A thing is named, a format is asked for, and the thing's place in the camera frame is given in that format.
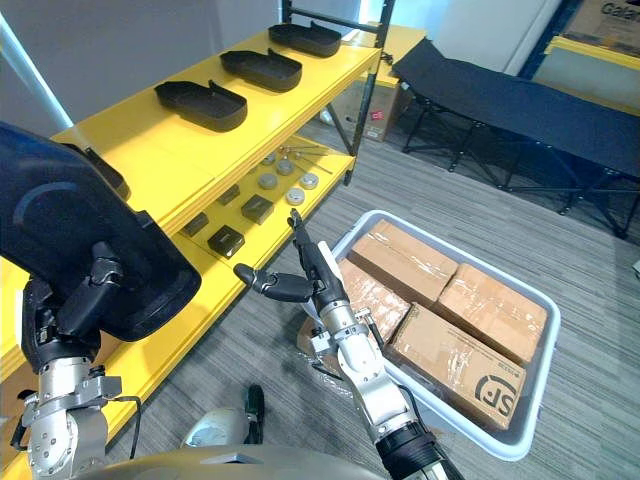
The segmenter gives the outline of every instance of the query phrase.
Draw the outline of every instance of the yellow shelving unit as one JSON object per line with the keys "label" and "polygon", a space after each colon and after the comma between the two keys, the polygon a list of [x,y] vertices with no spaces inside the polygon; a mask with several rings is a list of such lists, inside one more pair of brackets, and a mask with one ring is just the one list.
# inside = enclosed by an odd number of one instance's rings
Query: yellow shelving unit
{"label": "yellow shelving unit", "polygon": [[544,53],[549,55],[555,48],[562,50],[568,50],[570,52],[579,53],[580,55],[586,55],[588,57],[597,58],[609,63],[615,63],[626,68],[633,70],[640,70],[640,58],[632,57],[631,55],[625,55],[624,53],[609,50],[605,47],[599,47],[597,45],[589,45],[588,43],[577,42],[570,38],[555,36],[547,45]]}
{"label": "yellow shelving unit", "polygon": [[[213,79],[247,98],[247,119],[230,132],[216,133],[183,120],[162,108],[149,87],[53,137],[59,142],[91,145],[116,168],[131,189],[129,205],[147,210],[202,275],[200,290],[180,314],[153,335],[123,343],[107,360],[108,375],[122,377],[127,395],[146,399],[242,291],[244,285],[233,274],[233,265],[262,266],[283,245],[290,234],[286,217],[291,209],[284,193],[299,177],[309,171],[320,179],[316,189],[305,190],[305,202],[297,207],[306,217],[353,166],[354,157],[319,146],[314,151],[327,155],[307,155],[307,161],[292,158],[296,169],[290,176],[278,176],[277,189],[258,187],[261,173],[275,171],[260,161],[282,144],[314,144],[292,135],[362,73],[375,70],[380,55],[379,49],[343,45],[334,56],[318,58],[272,44],[266,32],[232,50],[266,52],[269,47],[303,64],[302,79],[293,90],[273,93],[231,76],[222,69],[218,56],[167,79],[203,85]],[[215,203],[235,183],[241,195],[226,206]],[[254,193],[274,202],[273,213],[262,225],[253,224],[240,212]],[[208,213],[211,223],[193,238],[181,233],[201,211]],[[207,246],[207,239],[223,224],[245,237],[245,245],[231,260]],[[0,266],[0,376],[4,380],[26,361],[15,335],[16,292],[24,286],[26,273],[4,259]],[[104,409],[109,439],[134,409],[127,403],[112,403]],[[25,455],[18,455],[1,475],[6,479],[29,478]]]}

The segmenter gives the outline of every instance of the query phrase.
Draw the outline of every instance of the box label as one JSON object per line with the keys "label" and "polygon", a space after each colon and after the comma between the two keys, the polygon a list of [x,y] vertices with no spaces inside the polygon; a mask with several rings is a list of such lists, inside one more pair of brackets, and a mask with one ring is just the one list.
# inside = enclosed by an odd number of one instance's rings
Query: box label
{"label": "box label", "polygon": [[509,418],[515,403],[517,390],[504,378],[497,375],[485,375],[476,385],[477,400],[495,409],[500,415]]}

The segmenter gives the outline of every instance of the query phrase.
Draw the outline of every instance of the cardboard box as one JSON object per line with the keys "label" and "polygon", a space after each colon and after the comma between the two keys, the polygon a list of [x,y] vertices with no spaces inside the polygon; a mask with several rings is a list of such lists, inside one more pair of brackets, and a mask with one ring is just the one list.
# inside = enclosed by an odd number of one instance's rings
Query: cardboard box
{"label": "cardboard box", "polygon": [[411,305],[346,258],[338,266],[351,308],[354,312],[370,309],[380,336],[388,342]]}
{"label": "cardboard box", "polygon": [[640,5],[625,0],[584,0],[563,36],[640,57]]}
{"label": "cardboard box", "polygon": [[[364,93],[364,82],[357,80],[331,101],[340,123],[347,132],[354,132]],[[373,89],[363,135],[382,142],[398,117],[407,109],[413,96],[400,84],[376,84]]]}
{"label": "cardboard box", "polygon": [[509,427],[525,371],[435,313],[414,304],[387,352],[441,385],[446,401],[470,419]]}
{"label": "cardboard box", "polygon": [[523,366],[547,320],[544,308],[467,264],[460,265],[433,311]]}
{"label": "cardboard box", "polygon": [[458,264],[398,227],[379,221],[361,237],[349,260],[408,302],[430,307]]}

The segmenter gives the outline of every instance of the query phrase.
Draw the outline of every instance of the wall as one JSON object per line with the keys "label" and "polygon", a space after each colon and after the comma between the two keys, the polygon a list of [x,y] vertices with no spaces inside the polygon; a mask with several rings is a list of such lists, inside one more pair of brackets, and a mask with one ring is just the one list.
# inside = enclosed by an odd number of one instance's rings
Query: wall
{"label": "wall", "polygon": [[[517,74],[561,0],[396,0],[391,23],[424,28],[444,55]],[[360,21],[382,0],[362,0]]]}
{"label": "wall", "polygon": [[[295,5],[313,9],[316,3]],[[0,11],[77,122],[277,23],[279,5],[279,0],[0,0]],[[355,19],[359,0],[330,0],[322,8]],[[61,129],[4,61],[0,119],[45,136]]]}
{"label": "wall", "polygon": [[[396,0],[391,23],[425,29],[435,38],[451,0]],[[383,0],[362,0],[360,21],[379,20]]]}
{"label": "wall", "polygon": [[451,0],[435,45],[451,58],[517,74],[560,0]]}

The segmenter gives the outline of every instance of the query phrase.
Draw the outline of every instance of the black tray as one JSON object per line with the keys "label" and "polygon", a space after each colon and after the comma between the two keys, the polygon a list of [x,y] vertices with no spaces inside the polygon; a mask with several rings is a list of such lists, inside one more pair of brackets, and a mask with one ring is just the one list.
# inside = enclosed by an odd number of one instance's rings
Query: black tray
{"label": "black tray", "polygon": [[209,80],[209,88],[193,82],[164,82],[155,88],[160,103],[185,120],[226,132],[247,118],[247,99]]}
{"label": "black tray", "polygon": [[321,27],[311,22],[310,27],[283,23],[269,27],[269,38],[276,43],[286,45],[318,57],[330,57],[340,48],[340,32]]}
{"label": "black tray", "polygon": [[222,66],[248,82],[276,92],[291,90],[300,82],[302,64],[269,49],[267,55],[236,50],[220,55]]}

